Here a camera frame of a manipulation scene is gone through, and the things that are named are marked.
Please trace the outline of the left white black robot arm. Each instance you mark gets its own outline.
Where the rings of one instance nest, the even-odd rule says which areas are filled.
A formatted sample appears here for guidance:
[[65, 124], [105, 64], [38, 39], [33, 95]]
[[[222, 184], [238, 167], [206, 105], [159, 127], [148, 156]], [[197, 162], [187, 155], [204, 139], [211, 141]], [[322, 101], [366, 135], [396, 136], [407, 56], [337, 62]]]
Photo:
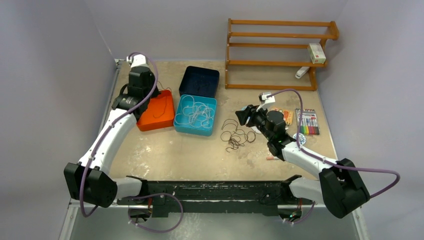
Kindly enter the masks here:
[[132, 67], [128, 74], [127, 93], [114, 100], [109, 117], [96, 140], [77, 163], [68, 163], [64, 177], [70, 197], [80, 208], [88, 203], [95, 208], [109, 207], [115, 199], [130, 197], [138, 205], [146, 203], [149, 191], [140, 178], [109, 176], [112, 162], [130, 130], [147, 110], [152, 97], [159, 94], [157, 80], [145, 64]]

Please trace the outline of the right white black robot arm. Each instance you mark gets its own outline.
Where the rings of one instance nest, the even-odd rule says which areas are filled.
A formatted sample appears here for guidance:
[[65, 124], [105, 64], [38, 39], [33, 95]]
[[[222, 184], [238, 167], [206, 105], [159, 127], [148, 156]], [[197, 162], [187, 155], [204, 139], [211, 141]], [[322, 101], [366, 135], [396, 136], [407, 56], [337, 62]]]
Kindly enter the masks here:
[[288, 204], [299, 198], [324, 204], [336, 218], [342, 219], [371, 199], [354, 163], [344, 158], [326, 158], [302, 145], [286, 132], [284, 115], [275, 110], [248, 105], [235, 115], [242, 126], [255, 127], [267, 139], [269, 152], [278, 159], [294, 164], [315, 177], [293, 180], [281, 189], [280, 196]]

